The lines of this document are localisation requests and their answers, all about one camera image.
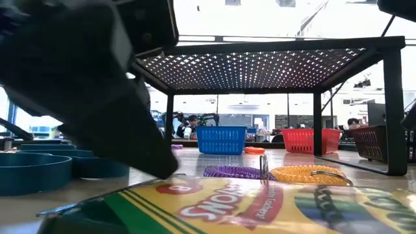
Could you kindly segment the black perforated metal shelf riser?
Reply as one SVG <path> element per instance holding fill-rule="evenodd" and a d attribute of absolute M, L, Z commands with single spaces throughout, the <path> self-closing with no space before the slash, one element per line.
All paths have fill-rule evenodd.
<path fill-rule="evenodd" d="M 383 63 L 387 176 L 408 171 L 401 50 L 403 36 L 346 39 L 297 39 L 286 42 L 187 45 L 162 55 L 139 58 L 133 69 L 168 97 L 202 94 L 312 94 L 313 153 L 322 156 L 321 95 L 377 62 Z"/>

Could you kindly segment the black computer monitor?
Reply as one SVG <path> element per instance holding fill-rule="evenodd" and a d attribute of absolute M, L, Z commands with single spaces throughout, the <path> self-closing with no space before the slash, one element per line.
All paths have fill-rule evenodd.
<path fill-rule="evenodd" d="M 385 105 L 381 103 L 367 103 L 368 123 L 373 125 L 385 125 Z"/>

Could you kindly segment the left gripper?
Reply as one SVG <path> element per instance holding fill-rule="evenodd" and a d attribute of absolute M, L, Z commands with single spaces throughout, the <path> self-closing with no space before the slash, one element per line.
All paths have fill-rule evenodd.
<path fill-rule="evenodd" d="M 125 77 L 132 59 L 112 0 L 0 0 L 0 85 Z"/>

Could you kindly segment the large yellow crayon box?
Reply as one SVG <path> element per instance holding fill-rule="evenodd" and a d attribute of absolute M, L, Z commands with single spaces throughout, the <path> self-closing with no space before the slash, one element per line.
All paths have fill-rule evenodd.
<path fill-rule="evenodd" d="M 416 194 L 180 175 L 46 211 L 38 234 L 416 234 Z"/>

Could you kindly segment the orange spiral coil keychain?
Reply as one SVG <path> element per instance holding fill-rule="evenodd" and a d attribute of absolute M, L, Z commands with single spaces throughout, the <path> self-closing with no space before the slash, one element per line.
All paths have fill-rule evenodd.
<path fill-rule="evenodd" d="M 308 185 L 353 186 L 342 171 L 323 165 L 296 165 L 274 168 L 270 173 L 277 181 Z"/>

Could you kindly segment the black plastic basket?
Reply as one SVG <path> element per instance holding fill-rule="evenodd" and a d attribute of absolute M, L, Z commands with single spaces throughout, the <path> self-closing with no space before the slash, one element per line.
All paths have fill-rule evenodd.
<path fill-rule="evenodd" d="M 386 126 L 374 125 L 353 129 L 350 134 L 354 138 L 359 156 L 368 160 L 387 162 Z M 406 153 L 408 163 L 416 163 L 416 133 L 405 131 Z"/>

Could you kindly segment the black aluminium table frame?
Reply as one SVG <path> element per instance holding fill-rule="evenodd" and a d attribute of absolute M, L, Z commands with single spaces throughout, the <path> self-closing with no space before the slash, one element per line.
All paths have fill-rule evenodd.
<path fill-rule="evenodd" d="M 68 139 L 35 140 L 32 133 L 11 124 L 0 118 L 0 125 L 8 129 L 15 136 L 8 136 L 6 132 L 0 132 L 0 150 L 17 147 L 22 144 L 69 144 L 78 150 L 99 151 L 105 147 L 140 147 L 148 150 L 168 147 L 172 139 L 164 138 L 153 120 L 146 123 L 133 120 L 132 122 L 119 122 L 117 120 L 104 120 L 99 118 L 91 122 L 78 125 L 59 125 L 57 129 Z M 198 147 L 198 141 L 186 143 L 186 147 Z M 285 144 L 280 143 L 247 143 L 245 147 L 265 149 L 283 149 Z"/>

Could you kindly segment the large glass window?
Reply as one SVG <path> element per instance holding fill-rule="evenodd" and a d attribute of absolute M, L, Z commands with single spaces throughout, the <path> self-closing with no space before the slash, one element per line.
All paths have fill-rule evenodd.
<path fill-rule="evenodd" d="M 62 124 L 50 116 L 31 116 L 8 97 L 2 86 L 0 86 L 0 118 L 26 132 L 33 133 L 35 139 L 57 138 L 55 130 Z"/>

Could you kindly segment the blue plastic basket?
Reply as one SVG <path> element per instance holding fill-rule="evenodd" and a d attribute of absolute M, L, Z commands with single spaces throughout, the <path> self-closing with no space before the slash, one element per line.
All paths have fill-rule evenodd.
<path fill-rule="evenodd" d="M 198 126 L 196 137 L 200 153 L 240 155 L 246 141 L 245 126 Z"/>

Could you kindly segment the red plastic basket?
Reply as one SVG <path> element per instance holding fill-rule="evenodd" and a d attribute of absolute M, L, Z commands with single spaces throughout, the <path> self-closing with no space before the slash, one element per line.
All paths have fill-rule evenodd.
<path fill-rule="evenodd" d="M 290 153 L 314 154 L 314 129 L 283 129 L 285 149 Z M 322 129 L 322 154 L 338 150 L 341 131 Z"/>

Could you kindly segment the long ceiling light bar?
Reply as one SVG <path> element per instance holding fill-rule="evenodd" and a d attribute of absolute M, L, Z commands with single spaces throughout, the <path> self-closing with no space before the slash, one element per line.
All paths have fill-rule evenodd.
<path fill-rule="evenodd" d="M 260 37 L 260 36 L 193 36 L 182 35 L 180 42 L 213 42 L 213 43 L 235 43 L 235 42 L 284 42 L 296 40 L 295 37 Z"/>

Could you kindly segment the black diagonal frame strut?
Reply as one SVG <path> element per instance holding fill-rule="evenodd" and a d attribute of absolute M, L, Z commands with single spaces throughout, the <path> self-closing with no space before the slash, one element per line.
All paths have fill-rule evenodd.
<path fill-rule="evenodd" d="M 390 20 L 388 21 L 388 23 L 387 23 L 387 25 L 385 26 L 385 28 L 384 28 L 384 30 L 383 30 L 383 32 L 382 32 L 382 34 L 381 34 L 381 37 L 384 37 L 386 34 L 387 34 L 387 32 L 388 32 L 388 30 L 389 30 L 389 28 L 390 28 L 390 26 L 392 25 L 392 23 L 393 23 L 393 21 L 394 21 L 394 19 L 396 18 L 396 16 L 395 15 L 392 15 L 391 16 L 391 18 L 390 18 Z M 336 88 L 336 90 L 333 92 L 332 90 L 330 90 L 330 94 L 331 94 L 331 96 L 330 96 L 330 98 L 329 98 L 329 100 L 324 104 L 324 106 L 323 106 L 323 108 L 321 109 L 321 111 L 323 111 L 328 105 L 330 105 L 330 110 L 331 111 L 333 111 L 333 101 L 332 101 L 332 99 L 334 98 L 334 96 L 340 91 L 340 89 L 342 89 L 342 87 L 344 86 L 344 84 L 346 83 L 346 81 L 343 81 L 337 88 Z"/>

